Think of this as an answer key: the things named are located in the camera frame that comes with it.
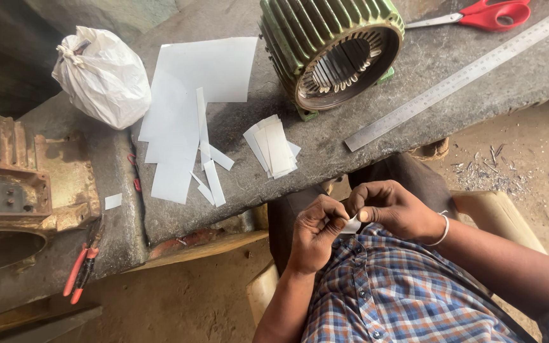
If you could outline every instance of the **silver bracelet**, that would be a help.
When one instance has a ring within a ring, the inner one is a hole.
[[[441,213],[438,213],[439,215],[443,216],[444,219],[446,220],[446,230],[444,230],[444,235],[442,236],[442,238],[440,238],[440,240],[438,240],[437,242],[433,243],[433,244],[423,244],[424,246],[434,246],[434,245],[438,245],[440,243],[442,243],[442,241],[444,240],[444,238],[446,238],[446,235],[448,234],[448,228],[450,227],[450,222],[448,221],[448,217],[441,214]]]

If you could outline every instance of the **steel ruler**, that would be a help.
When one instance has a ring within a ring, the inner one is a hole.
[[[451,95],[458,89],[468,85],[480,76],[488,73],[510,58],[530,48],[533,44],[549,36],[549,16],[539,23],[526,29],[521,34],[503,43],[498,48],[478,58],[457,73],[431,87],[421,95],[401,105],[395,111],[371,123],[348,137],[345,143],[351,151],[355,151],[389,132],[406,120],[423,112],[438,101]]]

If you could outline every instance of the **man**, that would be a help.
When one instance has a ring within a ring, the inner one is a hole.
[[[346,205],[316,187],[269,203],[281,279],[254,342],[534,342],[480,287],[549,342],[549,256],[454,220],[444,180],[408,154],[349,183]],[[339,237],[355,215],[370,224]]]

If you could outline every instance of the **knot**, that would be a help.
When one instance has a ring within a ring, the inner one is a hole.
[[[69,58],[73,62],[73,65],[77,65],[80,68],[84,67],[84,62],[78,58],[71,49],[65,48],[65,46],[62,45],[58,45],[56,49],[63,53],[64,58]]]

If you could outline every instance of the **plaid shirt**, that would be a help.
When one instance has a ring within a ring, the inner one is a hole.
[[[539,320],[549,342],[549,315]],[[534,342],[459,268],[379,224],[336,239],[303,342]]]

